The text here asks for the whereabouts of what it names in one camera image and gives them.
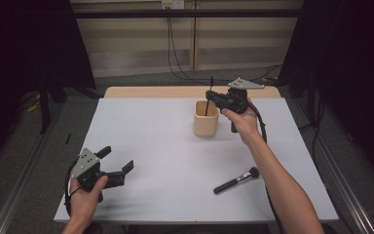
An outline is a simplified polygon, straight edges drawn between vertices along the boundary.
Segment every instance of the beige cup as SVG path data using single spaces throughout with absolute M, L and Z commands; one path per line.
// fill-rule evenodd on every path
M 194 114 L 194 134 L 200 137 L 212 137 L 215 135 L 218 124 L 218 110 L 214 102 L 208 103 L 206 115 L 206 100 L 196 102 Z

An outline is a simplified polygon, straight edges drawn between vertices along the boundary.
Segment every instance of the person's left hand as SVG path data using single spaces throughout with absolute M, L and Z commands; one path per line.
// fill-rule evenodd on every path
M 98 205 L 98 195 L 107 182 L 108 176 L 104 175 L 91 192 L 86 192 L 79 189 L 81 184 L 78 179 L 72 179 L 69 191 L 75 192 L 71 196 L 71 218 L 63 233 L 82 233 L 91 224 Z

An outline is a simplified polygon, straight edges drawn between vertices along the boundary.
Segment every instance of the table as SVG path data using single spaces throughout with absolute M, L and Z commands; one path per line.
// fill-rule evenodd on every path
M 219 195 L 212 189 L 240 176 L 254 161 L 230 121 L 219 118 L 214 137 L 193 134 L 194 103 L 207 87 L 114 87 L 93 117 L 83 147 L 111 145 L 101 169 L 119 171 L 129 160 L 134 170 L 126 185 L 103 191 L 96 221 L 124 224 L 265 223 L 274 217 L 262 178 Z M 213 87 L 219 93 L 226 87 Z M 267 124 L 268 142 L 283 166 L 299 181 L 321 220 L 338 216 L 309 152 L 276 88 L 249 92 Z M 56 221 L 69 219 L 60 202 Z

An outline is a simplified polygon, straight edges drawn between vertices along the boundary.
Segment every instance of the electrical outlet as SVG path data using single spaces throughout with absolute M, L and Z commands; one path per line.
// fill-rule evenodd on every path
M 172 9 L 183 10 L 184 9 L 184 0 L 173 0 Z
M 162 0 L 162 9 L 172 9 L 172 0 Z

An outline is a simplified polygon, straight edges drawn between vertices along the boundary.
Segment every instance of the beige wall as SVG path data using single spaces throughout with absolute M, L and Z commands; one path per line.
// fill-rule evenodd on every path
M 75 10 L 161 9 L 161 1 L 71 0 L 71 3 Z M 185 3 L 186 9 L 299 9 L 303 1 Z M 190 70 L 282 63 L 296 21 L 171 19 L 171 25 L 180 65 L 183 70 Z M 167 19 L 78 19 L 78 24 L 95 76 L 169 71 Z M 170 59 L 171 64 L 176 64 L 172 54 Z

